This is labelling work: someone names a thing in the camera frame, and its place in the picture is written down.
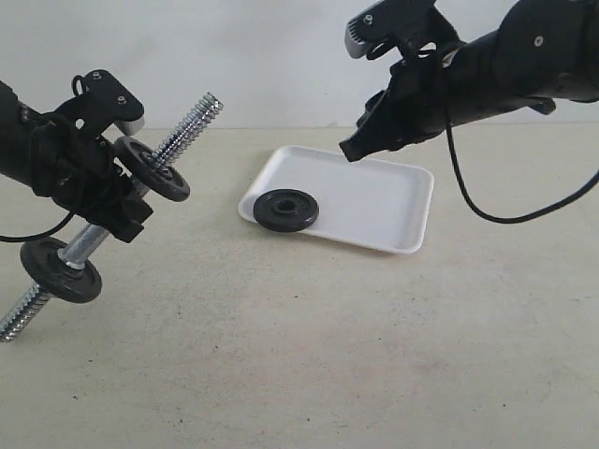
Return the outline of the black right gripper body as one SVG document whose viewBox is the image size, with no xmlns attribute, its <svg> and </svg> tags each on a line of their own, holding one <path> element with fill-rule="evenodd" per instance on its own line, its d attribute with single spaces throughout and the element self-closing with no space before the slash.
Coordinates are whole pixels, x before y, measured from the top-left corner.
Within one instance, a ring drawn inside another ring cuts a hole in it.
<svg viewBox="0 0 599 449">
<path fill-rule="evenodd" d="M 394 152 L 438 136 L 449 123 L 456 125 L 460 113 L 450 93 L 449 68 L 458 50 L 424 50 L 411 61 L 394 63 L 387 88 L 367 101 L 357 129 L 386 129 L 397 139 Z"/>
</svg>

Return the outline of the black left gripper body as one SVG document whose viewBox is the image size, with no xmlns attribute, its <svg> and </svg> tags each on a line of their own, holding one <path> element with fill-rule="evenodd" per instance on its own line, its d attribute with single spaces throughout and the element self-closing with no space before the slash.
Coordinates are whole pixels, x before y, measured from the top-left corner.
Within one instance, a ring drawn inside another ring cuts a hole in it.
<svg viewBox="0 0 599 449">
<path fill-rule="evenodd" d="M 133 225 L 136 190 L 115 163 L 113 144 L 100 134 L 87 139 L 65 116 L 41 116 L 28 138 L 28 181 L 33 194 L 48 198 L 74 218 L 93 225 Z"/>
</svg>

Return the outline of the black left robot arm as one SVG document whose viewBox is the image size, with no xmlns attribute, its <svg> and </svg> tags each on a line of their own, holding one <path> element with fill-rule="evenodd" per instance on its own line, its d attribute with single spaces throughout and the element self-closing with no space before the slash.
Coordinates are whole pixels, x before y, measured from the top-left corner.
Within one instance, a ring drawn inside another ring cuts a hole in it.
<svg viewBox="0 0 599 449">
<path fill-rule="evenodd" d="M 4 235 L 3 242 L 50 237 L 74 217 L 130 242 L 153 214 L 132 178 L 118 165 L 115 144 L 103 135 L 113 124 L 141 118 L 143 106 L 116 81 L 85 81 L 81 87 L 56 109 L 38 112 L 2 84 L 2 175 L 66 211 L 48 230 Z"/>
</svg>

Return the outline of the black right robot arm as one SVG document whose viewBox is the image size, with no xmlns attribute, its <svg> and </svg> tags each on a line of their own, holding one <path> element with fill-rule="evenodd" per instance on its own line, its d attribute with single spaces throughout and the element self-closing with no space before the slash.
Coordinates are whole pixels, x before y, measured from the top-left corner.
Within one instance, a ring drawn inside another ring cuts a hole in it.
<svg viewBox="0 0 599 449">
<path fill-rule="evenodd" d="M 432 1 L 379 1 L 346 26 L 355 59 L 397 50 L 387 87 L 371 97 L 341 150 L 356 162 L 436 138 L 447 128 L 557 100 L 598 99 L 598 5 L 518 1 L 499 26 L 472 41 Z"/>
</svg>

